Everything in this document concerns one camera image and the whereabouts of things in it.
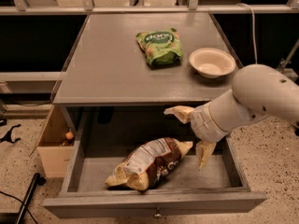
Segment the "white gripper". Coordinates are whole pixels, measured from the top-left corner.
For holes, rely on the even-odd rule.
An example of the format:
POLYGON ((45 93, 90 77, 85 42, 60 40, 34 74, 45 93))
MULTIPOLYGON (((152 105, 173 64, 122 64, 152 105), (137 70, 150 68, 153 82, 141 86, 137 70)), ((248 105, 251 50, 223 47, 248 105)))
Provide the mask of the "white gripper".
POLYGON ((196 144, 195 153, 198 169, 206 167, 209 158, 215 150, 216 143, 219 142, 229 131, 225 131, 213 119, 210 107, 212 103, 208 102, 196 108, 177 105, 169 107, 164 111, 165 115, 174 115, 183 124, 191 121, 191 128, 194 134, 203 141, 196 144))

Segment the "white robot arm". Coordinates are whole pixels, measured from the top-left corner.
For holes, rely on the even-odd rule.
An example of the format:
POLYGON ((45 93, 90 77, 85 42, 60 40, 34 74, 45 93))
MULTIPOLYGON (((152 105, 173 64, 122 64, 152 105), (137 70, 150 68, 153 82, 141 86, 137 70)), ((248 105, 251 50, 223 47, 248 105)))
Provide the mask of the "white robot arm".
POLYGON ((190 123, 201 139, 196 145, 198 168, 203 169, 224 136, 233 129, 259 122, 269 116, 299 128, 299 87, 278 70, 262 64, 237 71, 232 88, 196 108, 177 105, 164 113, 190 123))

